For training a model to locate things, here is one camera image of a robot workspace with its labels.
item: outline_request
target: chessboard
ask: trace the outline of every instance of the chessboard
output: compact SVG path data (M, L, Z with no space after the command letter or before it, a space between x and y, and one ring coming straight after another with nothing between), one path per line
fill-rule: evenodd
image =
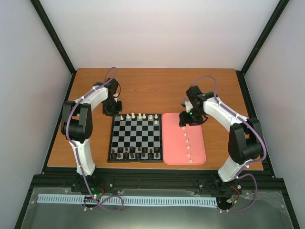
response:
M161 114L114 117L108 162L162 162L161 117Z

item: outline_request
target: pink tray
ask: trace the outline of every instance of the pink tray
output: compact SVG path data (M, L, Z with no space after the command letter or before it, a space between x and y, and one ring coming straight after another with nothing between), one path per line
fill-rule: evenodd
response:
M201 165L205 148L201 125L179 127L179 113L162 115L163 160L168 165Z

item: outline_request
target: wooden table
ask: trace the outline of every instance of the wooden table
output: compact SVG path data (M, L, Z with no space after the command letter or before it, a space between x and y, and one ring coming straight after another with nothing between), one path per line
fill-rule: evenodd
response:
M86 94L93 84L103 81L108 69L78 69L69 100ZM181 102L191 83L202 75L213 75L218 80L217 94L236 112L247 116L244 100L234 69L119 69L116 80L121 85L119 99L122 114L179 113L184 110ZM197 85L202 92L214 91L212 79L202 79ZM209 117L202 125L206 150L203 165L169 166L165 163L108 163L112 117L102 114L102 104L92 113L93 133L90 138L91 153L97 167L101 168L157 168L157 169L219 169L228 158L229 133ZM49 167L76 167L72 148L60 132L57 133L48 161ZM250 169L262 170L261 163L251 164Z

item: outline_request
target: white wall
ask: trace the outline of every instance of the white wall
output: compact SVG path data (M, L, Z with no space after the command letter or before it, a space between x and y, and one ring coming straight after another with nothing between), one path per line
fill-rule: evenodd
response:
M278 0L41 0L81 67L243 66Z
M246 74L277 177L305 228L305 2L290 1Z
M41 172L70 74L29 0L0 0L0 222Z

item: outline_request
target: wall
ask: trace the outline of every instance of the wall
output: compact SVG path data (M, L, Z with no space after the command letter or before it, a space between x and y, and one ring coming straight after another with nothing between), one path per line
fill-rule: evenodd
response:
M290 1L246 74L277 177L305 228L305 2Z
M70 74L29 0L0 1L0 222L41 172Z
M41 0L81 67L241 69L278 0Z

